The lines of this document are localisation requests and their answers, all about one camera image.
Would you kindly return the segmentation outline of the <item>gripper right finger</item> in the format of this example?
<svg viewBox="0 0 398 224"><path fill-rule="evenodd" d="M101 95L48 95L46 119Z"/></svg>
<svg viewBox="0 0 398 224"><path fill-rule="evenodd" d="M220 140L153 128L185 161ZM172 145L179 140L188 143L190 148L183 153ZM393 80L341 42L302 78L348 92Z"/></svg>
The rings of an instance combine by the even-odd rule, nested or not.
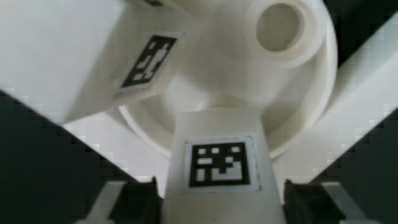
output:
<svg viewBox="0 0 398 224"><path fill-rule="evenodd" d="M338 182L284 182L288 224L382 224L371 219Z"/></svg>

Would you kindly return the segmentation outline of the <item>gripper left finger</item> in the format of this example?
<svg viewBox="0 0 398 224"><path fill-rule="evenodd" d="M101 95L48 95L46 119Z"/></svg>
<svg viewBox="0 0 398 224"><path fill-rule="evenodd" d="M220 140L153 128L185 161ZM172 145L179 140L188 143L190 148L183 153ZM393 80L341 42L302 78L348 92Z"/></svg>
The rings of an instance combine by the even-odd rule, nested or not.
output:
<svg viewBox="0 0 398 224"><path fill-rule="evenodd" d="M87 216L73 224L160 224L162 197L156 178L108 181Z"/></svg>

